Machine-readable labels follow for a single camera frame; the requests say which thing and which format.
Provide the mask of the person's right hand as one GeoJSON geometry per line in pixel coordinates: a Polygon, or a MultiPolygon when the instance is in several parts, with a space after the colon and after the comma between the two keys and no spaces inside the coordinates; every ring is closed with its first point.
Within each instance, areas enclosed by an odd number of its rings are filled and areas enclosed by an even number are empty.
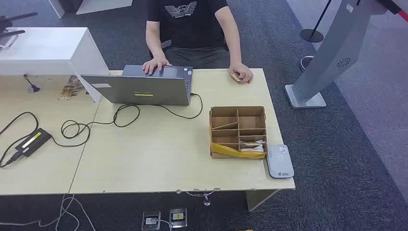
{"type": "Polygon", "coordinates": [[[172,66],[166,57],[154,57],[142,65],[145,74],[152,75],[155,69],[162,70],[163,66],[172,66]]]}

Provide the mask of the person's left hand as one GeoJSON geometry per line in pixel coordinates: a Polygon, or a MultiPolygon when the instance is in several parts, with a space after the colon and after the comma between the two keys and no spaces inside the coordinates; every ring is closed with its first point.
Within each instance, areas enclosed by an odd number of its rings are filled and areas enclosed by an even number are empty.
{"type": "Polygon", "coordinates": [[[250,84],[253,80],[253,72],[242,63],[233,63],[229,67],[230,77],[239,84],[250,84]]]}

